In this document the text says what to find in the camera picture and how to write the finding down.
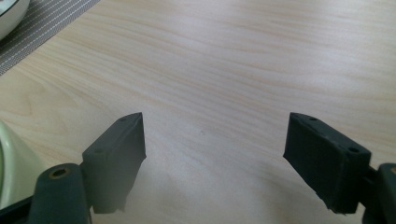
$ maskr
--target screw hole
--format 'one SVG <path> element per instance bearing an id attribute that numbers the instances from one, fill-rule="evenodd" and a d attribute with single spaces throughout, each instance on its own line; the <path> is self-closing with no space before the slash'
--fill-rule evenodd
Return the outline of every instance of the screw hole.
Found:
<path id="1" fill-rule="evenodd" d="M 60 178 L 62 178 L 64 176 L 68 175 L 69 173 L 70 173 L 70 169 L 65 168 L 65 167 L 61 167 L 61 168 L 58 168 L 58 169 L 52 171 L 49 174 L 49 178 L 51 178 L 51 179 L 60 179 Z"/>
<path id="2" fill-rule="evenodd" d="M 348 150 L 351 151 L 351 152 L 354 152 L 354 153 L 358 153 L 359 152 L 359 150 L 357 148 L 355 148 L 355 147 L 350 147 Z"/>

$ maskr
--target small hole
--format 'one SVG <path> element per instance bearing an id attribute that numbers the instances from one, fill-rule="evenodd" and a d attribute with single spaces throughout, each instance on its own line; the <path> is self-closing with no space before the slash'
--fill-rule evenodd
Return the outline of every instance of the small hole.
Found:
<path id="1" fill-rule="evenodd" d="M 102 152 L 103 152 L 103 150 L 101 148 L 96 148 L 94 151 L 94 153 L 97 153 L 97 154 L 100 154 Z"/>
<path id="2" fill-rule="evenodd" d="M 59 168 L 59 169 L 57 169 L 55 171 L 52 171 L 49 174 L 49 178 L 51 178 L 51 179 L 60 179 L 60 178 L 62 178 L 64 176 L 66 176 L 69 173 L 70 173 L 70 170 L 68 168 L 63 168 L 62 167 L 62 168 Z"/>
<path id="3" fill-rule="evenodd" d="M 64 174 L 66 174 L 66 169 L 60 169 L 60 170 L 55 171 L 53 173 L 53 176 L 58 177 L 58 176 L 61 176 L 61 175 L 64 175 Z"/>
<path id="4" fill-rule="evenodd" d="M 355 148 L 355 147 L 350 147 L 348 150 L 351 151 L 351 152 L 354 152 L 354 153 L 358 153 L 359 152 L 359 150 L 357 148 Z"/>

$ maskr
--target light wood grain surface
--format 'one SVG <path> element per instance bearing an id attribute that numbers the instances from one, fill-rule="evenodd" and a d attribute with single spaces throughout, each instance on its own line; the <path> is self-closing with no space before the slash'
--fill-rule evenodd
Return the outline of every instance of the light wood grain surface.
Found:
<path id="1" fill-rule="evenodd" d="M 148 158 L 104 223 L 361 223 L 282 158 L 289 113 L 396 161 L 394 1 L 102 0 L 0 77 L 48 167 L 143 112 Z"/>

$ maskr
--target black plastic bracket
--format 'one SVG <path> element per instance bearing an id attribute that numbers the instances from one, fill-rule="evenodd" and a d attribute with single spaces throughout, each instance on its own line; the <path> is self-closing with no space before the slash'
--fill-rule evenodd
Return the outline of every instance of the black plastic bracket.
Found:
<path id="1" fill-rule="evenodd" d="M 134 185 L 146 158 L 143 115 L 117 120 L 82 153 L 88 204 L 95 213 L 123 210 L 125 198 Z"/>
<path id="2" fill-rule="evenodd" d="M 396 164 L 376 171 L 369 150 L 321 120 L 290 114 L 284 158 L 334 213 L 362 203 L 363 223 L 396 223 Z"/>
<path id="3" fill-rule="evenodd" d="M 78 165 L 57 165 L 38 177 L 28 224 L 43 223 L 91 223 Z"/>

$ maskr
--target woven placemat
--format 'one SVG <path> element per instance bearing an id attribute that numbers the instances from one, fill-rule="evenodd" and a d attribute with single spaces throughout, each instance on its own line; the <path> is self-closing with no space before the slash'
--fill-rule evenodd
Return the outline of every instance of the woven placemat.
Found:
<path id="1" fill-rule="evenodd" d="M 100 0 L 32 0 L 21 24 L 0 41 L 0 76 Z"/>

